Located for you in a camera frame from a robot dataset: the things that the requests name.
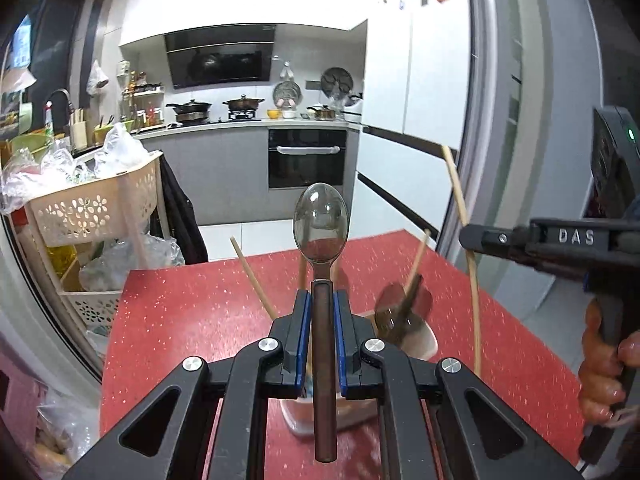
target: spoon bowl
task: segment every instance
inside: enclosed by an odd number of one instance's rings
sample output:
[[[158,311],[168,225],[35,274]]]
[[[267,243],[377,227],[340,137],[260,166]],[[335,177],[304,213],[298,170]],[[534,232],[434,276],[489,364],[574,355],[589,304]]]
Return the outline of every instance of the spoon bowl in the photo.
[[[344,249],[349,234],[349,212],[335,187],[318,183],[300,196],[293,217],[293,236],[312,264],[328,264]]]

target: spoon handle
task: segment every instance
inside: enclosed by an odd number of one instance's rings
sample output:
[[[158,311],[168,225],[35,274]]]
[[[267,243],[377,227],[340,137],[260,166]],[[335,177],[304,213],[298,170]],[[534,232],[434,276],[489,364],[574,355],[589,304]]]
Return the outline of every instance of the spoon handle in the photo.
[[[335,411],[334,286],[330,280],[311,283],[314,342],[314,434],[316,460],[334,462],[338,455]]]

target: red countertop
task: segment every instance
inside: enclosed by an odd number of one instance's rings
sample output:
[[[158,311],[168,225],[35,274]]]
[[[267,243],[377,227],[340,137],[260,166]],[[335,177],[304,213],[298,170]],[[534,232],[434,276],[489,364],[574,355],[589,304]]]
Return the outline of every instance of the red countertop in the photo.
[[[349,291],[355,314],[373,310],[391,282],[404,283],[418,240],[395,232],[352,240],[341,257],[338,288]],[[298,252],[249,257],[262,286],[281,314],[293,306]],[[437,361],[457,357],[473,365],[473,327],[468,277],[427,250],[419,271],[433,297],[422,312],[438,340]],[[481,291],[482,379],[566,459],[577,462],[583,420],[579,384],[544,344]],[[136,270],[127,280],[114,321],[102,382],[100,432],[112,428],[185,357],[230,357],[268,334],[269,317],[238,260],[174,269]],[[338,460],[314,461],[311,440],[293,436],[277,400],[270,401],[265,478],[312,480],[378,478],[380,450],[375,422],[338,436]]]

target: gas burner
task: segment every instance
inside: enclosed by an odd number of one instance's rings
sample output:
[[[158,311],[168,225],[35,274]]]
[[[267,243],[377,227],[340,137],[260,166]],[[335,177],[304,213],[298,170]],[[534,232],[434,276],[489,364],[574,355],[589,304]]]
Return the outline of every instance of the gas burner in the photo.
[[[193,119],[191,121],[181,121],[182,126],[202,126],[203,124],[213,124],[208,119]]]
[[[229,112],[230,121],[255,121],[255,110],[236,110]]]

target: gray cabinet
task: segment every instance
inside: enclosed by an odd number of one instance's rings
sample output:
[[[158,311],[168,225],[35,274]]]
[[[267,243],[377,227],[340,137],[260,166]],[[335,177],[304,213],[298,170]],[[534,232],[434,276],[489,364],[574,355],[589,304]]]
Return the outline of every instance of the gray cabinet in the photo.
[[[193,203],[198,225],[293,218],[303,188],[269,190],[268,129],[264,126],[176,132],[142,140],[161,150]],[[351,205],[358,134],[350,132],[345,185]]]

